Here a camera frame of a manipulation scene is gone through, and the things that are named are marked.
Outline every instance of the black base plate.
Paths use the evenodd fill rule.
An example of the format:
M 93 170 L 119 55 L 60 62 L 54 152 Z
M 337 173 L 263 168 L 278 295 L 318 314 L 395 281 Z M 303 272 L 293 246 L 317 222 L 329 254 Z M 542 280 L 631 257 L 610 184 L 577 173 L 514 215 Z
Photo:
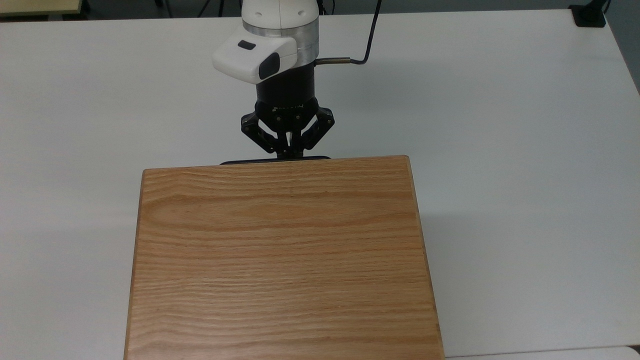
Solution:
M 328 156 L 305 156 L 304 158 L 294 159 L 256 159 L 256 160 L 233 160 L 225 161 L 220 165 L 233 165 L 233 164 L 255 164 L 255 163 L 279 163 L 281 161 L 298 161 L 298 160 L 321 160 L 330 159 Z

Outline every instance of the gray floor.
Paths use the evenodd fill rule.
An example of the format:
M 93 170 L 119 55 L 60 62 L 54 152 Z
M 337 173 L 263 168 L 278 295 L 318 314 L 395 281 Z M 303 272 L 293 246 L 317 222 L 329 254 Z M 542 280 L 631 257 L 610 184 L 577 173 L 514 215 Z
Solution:
M 336 14 L 372 13 L 376 0 L 335 0 Z M 382 12 L 457 12 L 483 10 L 566 9 L 570 4 L 589 0 L 383 0 Z M 90 20 L 147 19 L 168 17 L 166 6 L 158 8 L 154 0 L 89 0 Z M 205 0 L 170 0 L 174 17 L 196 17 Z M 331 11 L 331 0 L 324 0 Z M 203 17 L 218 16 L 220 0 L 211 0 Z M 224 3 L 223 16 L 240 16 L 238 0 Z M 640 1 L 612 0 L 607 20 L 618 41 L 636 88 L 640 89 Z

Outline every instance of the wooden board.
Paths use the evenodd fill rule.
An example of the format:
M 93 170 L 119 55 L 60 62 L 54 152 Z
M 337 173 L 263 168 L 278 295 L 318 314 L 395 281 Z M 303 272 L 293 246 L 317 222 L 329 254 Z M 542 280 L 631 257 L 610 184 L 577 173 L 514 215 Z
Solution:
M 406 156 L 144 171 L 125 359 L 443 359 Z

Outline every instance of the white table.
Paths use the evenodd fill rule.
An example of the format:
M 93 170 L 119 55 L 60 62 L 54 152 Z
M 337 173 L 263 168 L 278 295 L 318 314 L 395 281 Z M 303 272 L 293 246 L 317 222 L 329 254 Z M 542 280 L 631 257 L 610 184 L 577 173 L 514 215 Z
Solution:
M 360 57 L 371 16 L 321 19 Z M 0 358 L 120 359 L 144 168 L 266 154 L 238 19 L 0 24 Z M 640 97 L 568 10 L 381 15 L 309 155 L 411 157 L 449 357 L 640 343 Z
M 485 356 L 462 356 L 449 358 L 449 360 L 640 360 L 640 355 L 629 347 L 611 347 Z

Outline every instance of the wood grain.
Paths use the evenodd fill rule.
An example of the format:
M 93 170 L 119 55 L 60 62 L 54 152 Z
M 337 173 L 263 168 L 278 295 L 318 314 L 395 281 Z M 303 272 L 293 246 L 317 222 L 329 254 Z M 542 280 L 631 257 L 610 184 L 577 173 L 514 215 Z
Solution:
M 443 359 L 406 156 L 143 175 L 125 358 Z

